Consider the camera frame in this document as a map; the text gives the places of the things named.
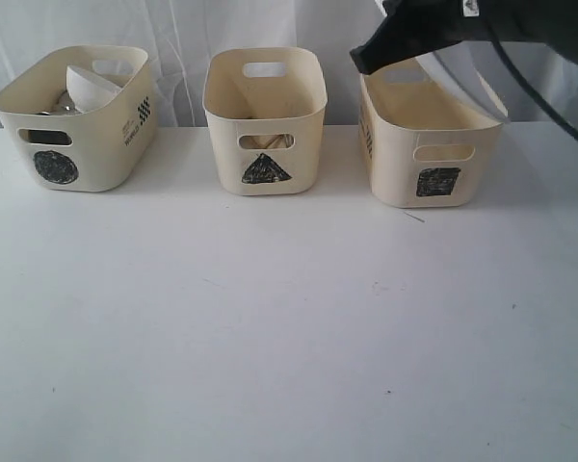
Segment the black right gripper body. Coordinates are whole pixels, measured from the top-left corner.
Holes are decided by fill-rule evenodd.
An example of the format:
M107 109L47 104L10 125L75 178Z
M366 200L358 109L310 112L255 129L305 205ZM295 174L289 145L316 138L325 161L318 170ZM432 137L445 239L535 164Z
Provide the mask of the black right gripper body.
M428 16L461 41L546 45L578 64L578 1L386 1L387 16Z

